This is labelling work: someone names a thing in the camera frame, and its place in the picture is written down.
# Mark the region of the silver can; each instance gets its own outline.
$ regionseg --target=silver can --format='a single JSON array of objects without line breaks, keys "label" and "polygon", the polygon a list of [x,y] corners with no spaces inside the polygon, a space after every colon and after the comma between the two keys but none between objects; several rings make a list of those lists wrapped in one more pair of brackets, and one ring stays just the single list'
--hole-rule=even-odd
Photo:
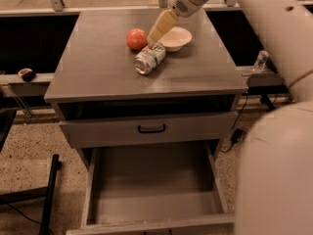
[{"label": "silver can", "polygon": [[149,44],[134,59],[134,67],[139,74],[149,74],[164,59],[165,47],[160,43]]},{"label": "silver can", "polygon": [[252,70],[255,72],[262,72],[265,69],[266,64],[269,61],[269,59],[270,59],[270,55],[268,54],[268,52],[265,50],[261,50],[258,53],[258,56],[256,58],[256,61],[254,63]]}]

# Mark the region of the closed drawer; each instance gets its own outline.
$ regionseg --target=closed drawer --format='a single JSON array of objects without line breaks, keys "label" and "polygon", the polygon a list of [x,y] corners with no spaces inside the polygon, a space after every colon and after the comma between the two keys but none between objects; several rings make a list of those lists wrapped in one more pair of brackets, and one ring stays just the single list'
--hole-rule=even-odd
[{"label": "closed drawer", "polygon": [[221,139],[236,112],[62,121],[71,148]]},{"label": "closed drawer", "polygon": [[232,232],[214,158],[202,141],[94,149],[78,234]]}]

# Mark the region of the speckled floor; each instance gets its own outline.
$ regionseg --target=speckled floor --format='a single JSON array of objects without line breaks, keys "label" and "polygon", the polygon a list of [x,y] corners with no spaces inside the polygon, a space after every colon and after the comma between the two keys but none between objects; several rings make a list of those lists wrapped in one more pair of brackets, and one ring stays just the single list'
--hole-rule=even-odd
[{"label": "speckled floor", "polygon": [[[245,99],[241,100],[239,109],[244,102]],[[237,127],[248,131],[266,110],[258,100],[249,99]],[[236,164],[241,144],[236,144],[227,154],[220,153],[216,161],[230,212],[235,210]],[[228,147],[229,137],[222,149]],[[23,124],[23,114],[18,112],[0,153],[0,194],[46,186],[53,154],[60,155],[62,168],[58,171],[50,227],[56,235],[61,235],[80,226],[87,170],[76,151],[69,147],[52,110],[35,111],[29,125]],[[35,220],[41,219],[43,200],[14,206]],[[38,230],[37,224],[7,206],[0,206],[1,235],[31,235],[38,234]]]}]

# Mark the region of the drawer handle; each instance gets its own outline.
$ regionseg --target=drawer handle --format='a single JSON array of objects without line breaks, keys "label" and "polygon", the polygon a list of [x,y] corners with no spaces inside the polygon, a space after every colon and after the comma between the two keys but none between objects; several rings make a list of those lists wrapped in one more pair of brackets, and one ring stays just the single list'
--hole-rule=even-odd
[{"label": "drawer handle", "polygon": [[141,134],[153,134],[153,133],[162,133],[166,130],[166,125],[163,124],[160,127],[142,127],[138,125],[138,132]]}]

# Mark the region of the white bowl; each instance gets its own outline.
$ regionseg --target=white bowl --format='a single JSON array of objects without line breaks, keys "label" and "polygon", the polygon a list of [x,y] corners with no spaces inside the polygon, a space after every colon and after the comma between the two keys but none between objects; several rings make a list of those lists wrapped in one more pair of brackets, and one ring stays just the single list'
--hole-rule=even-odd
[{"label": "white bowl", "polygon": [[167,52],[179,51],[192,40],[192,34],[183,27],[173,27],[158,42],[164,45]]}]

